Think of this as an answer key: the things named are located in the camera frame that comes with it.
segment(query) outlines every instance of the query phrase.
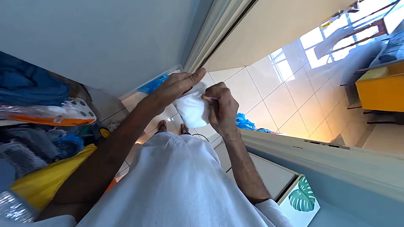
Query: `electrical cord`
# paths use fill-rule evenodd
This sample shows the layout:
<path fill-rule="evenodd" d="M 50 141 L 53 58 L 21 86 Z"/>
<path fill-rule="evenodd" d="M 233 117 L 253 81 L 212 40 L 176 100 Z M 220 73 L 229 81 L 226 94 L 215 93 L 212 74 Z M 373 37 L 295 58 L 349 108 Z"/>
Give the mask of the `electrical cord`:
<path fill-rule="evenodd" d="M 204 135 L 202 135 L 202 134 L 195 133 L 195 134 L 193 134 L 192 136 L 194 136 L 194 135 L 203 136 L 203 137 L 209 142 L 208 138 L 206 138 L 206 137 L 205 137 Z"/>

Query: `foot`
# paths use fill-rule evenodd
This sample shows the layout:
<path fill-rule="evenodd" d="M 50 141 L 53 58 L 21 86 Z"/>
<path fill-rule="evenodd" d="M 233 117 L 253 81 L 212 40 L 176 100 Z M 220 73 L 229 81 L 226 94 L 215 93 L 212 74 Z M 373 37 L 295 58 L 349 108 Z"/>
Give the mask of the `foot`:
<path fill-rule="evenodd" d="M 181 127 L 179 128 L 180 135 L 182 135 L 182 134 L 184 134 L 186 132 L 188 132 L 188 127 L 185 126 L 185 124 L 181 124 Z"/>
<path fill-rule="evenodd" d="M 167 123 L 165 120 L 162 120 L 157 125 L 159 131 L 167 131 Z"/>

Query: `monstera leaf print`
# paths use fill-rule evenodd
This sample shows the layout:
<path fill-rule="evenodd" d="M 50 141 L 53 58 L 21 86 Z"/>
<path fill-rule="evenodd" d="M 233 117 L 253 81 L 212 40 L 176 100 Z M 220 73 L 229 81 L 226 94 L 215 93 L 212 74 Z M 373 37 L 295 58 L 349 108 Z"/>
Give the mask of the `monstera leaf print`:
<path fill-rule="evenodd" d="M 309 212 L 314 210 L 316 198 L 305 176 L 299 180 L 299 189 L 290 193 L 289 202 L 298 211 Z"/>

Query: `yellow cloth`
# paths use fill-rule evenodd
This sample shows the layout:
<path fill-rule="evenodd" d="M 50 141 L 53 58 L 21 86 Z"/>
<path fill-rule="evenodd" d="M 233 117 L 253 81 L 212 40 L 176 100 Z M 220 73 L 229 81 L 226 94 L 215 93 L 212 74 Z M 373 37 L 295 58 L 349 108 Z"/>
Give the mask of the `yellow cloth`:
<path fill-rule="evenodd" d="M 48 205 L 65 180 L 95 151 L 90 144 L 74 157 L 59 160 L 46 168 L 16 180 L 10 189 L 38 211 Z"/>

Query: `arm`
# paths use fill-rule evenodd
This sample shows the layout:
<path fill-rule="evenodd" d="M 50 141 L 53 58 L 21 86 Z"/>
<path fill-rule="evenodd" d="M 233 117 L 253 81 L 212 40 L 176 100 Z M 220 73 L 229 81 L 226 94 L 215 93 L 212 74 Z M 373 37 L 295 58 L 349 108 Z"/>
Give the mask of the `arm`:
<path fill-rule="evenodd" d="M 196 85 L 205 73 L 202 68 L 194 74 L 172 74 L 144 98 L 107 140 L 67 178 L 36 221 L 69 214 L 79 222 L 108 188 L 147 124 L 184 91 Z"/>
<path fill-rule="evenodd" d="M 208 88 L 202 98 L 209 103 L 210 124 L 223 137 L 234 179 L 241 192 L 252 204 L 270 199 L 271 195 L 243 144 L 240 129 L 236 127 L 238 103 L 231 96 L 230 90 L 225 83 L 220 82 Z"/>

